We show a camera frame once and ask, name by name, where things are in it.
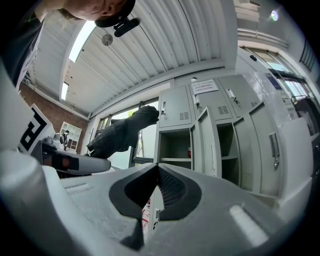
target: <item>door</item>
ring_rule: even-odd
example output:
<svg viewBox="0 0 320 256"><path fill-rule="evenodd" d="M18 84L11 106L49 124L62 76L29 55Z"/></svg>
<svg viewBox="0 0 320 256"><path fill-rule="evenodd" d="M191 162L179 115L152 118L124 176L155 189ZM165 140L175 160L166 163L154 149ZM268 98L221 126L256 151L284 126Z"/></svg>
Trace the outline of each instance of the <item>door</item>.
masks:
<svg viewBox="0 0 320 256"><path fill-rule="evenodd" d="M191 124L187 89L185 86L161 93L160 128Z"/></svg>
<svg viewBox="0 0 320 256"><path fill-rule="evenodd" d="M190 128L192 169L222 177L221 149L215 116L207 106Z"/></svg>
<svg viewBox="0 0 320 256"><path fill-rule="evenodd" d="M277 197L280 195L283 168L277 125L264 102L261 102L249 115L254 125L261 155L259 193Z"/></svg>
<svg viewBox="0 0 320 256"><path fill-rule="evenodd" d="M229 96L238 118L251 111L260 102L255 91L242 75L229 75L219 78L218 81Z"/></svg>
<svg viewBox="0 0 320 256"><path fill-rule="evenodd" d="M278 197L282 158L278 129L261 102L233 123L240 157L240 187L256 195Z"/></svg>
<svg viewBox="0 0 320 256"><path fill-rule="evenodd" d="M230 112L226 98L221 92L221 87L218 85L216 80L213 81L216 83L219 90L200 93L197 95L197 97L199 98L199 106L193 106L196 118L199 117L199 115L204 111L206 106L210 106L214 114L215 120L231 119L232 114ZM189 85L189 88L192 97L194 97L194 91L191 84Z"/></svg>

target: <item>poster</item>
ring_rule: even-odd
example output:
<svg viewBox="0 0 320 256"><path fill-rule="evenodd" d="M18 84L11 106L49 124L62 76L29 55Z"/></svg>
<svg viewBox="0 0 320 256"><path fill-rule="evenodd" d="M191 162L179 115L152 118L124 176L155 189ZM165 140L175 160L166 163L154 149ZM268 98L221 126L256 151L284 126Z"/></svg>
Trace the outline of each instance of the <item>poster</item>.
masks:
<svg viewBox="0 0 320 256"><path fill-rule="evenodd" d="M213 92L213 91L219 91L219 88L213 79L202 81L202 82L193 82L191 86L192 86L194 95Z"/></svg>

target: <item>fluorescent light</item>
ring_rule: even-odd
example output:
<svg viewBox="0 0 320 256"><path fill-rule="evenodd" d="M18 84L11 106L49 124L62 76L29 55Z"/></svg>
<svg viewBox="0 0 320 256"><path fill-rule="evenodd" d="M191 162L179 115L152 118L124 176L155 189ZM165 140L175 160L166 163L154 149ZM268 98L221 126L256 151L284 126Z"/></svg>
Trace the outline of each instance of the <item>fluorescent light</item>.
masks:
<svg viewBox="0 0 320 256"><path fill-rule="evenodd" d="M96 24L94 21L86 21L81 28L78 36L76 37L74 44L72 46L69 59L76 62L80 54L81 49L84 47L88 37L91 35L92 31L95 29Z"/></svg>
<svg viewBox="0 0 320 256"><path fill-rule="evenodd" d="M273 10L271 12L271 19L273 19L275 22L279 19L278 12L276 10Z"/></svg>
<svg viewBox="0 0 320 256"><path fill-rule="evenodd" d="M62 84L61 99L63 99L64 101L66 100L68 87L69 87L69 84L67 84L66 82Z"/></svg>

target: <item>brick wall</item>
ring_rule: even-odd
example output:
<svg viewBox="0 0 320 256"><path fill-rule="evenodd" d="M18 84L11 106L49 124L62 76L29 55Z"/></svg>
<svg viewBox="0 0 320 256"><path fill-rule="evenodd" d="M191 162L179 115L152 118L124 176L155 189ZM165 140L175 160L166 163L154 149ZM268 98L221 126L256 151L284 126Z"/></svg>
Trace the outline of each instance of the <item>brick wall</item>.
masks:
<svg viewBox="0 0 320 256"><path fill-rule="evenodd" d="M56 104L52 103L51 101L33 91L24 83L20 84L19 90L21 90L20 94L22 97L24 97L25 102L29 106L34 103L46 116L46 118L50 120L56 133L60 132L61 126L64 122L82 129L80 140L76 147L77 154L80 154L82 143L88 127L88 121L57 106Z"/></svg>

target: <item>open locker door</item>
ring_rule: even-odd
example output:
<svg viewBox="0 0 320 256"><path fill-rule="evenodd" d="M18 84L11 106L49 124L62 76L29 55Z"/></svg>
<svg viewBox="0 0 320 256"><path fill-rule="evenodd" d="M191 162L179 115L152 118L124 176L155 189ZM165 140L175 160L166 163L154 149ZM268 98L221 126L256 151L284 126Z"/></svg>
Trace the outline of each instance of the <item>open locker door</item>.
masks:
<svg viewBox="0 0 320 256"><path fill-rule="evenodd" d="M191 169L222 177L218 129L210 106L207 106L190 128Z"/></svg>

